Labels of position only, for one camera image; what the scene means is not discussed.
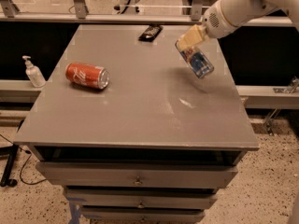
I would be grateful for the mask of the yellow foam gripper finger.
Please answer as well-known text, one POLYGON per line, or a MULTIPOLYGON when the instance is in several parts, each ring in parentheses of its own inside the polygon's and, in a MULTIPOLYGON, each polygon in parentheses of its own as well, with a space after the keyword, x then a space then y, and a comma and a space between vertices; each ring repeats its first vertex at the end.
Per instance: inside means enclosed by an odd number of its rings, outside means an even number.
POLYGON ((207 40, 206 27, 195 24, 178 39, 177 48, 179 51, 183 51, 205 40, 207 40))

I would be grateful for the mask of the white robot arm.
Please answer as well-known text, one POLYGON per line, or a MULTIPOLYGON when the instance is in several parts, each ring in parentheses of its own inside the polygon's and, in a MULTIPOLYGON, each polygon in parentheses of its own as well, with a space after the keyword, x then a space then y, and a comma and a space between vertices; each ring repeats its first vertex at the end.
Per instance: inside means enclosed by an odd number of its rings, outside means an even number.
POLYGON ((218 0, 208 8, 200 25, 182 35, 176 47, 183 51, 209 38, 223 38, 248 21, 282 10, 299 30, 299 0, 218 0))

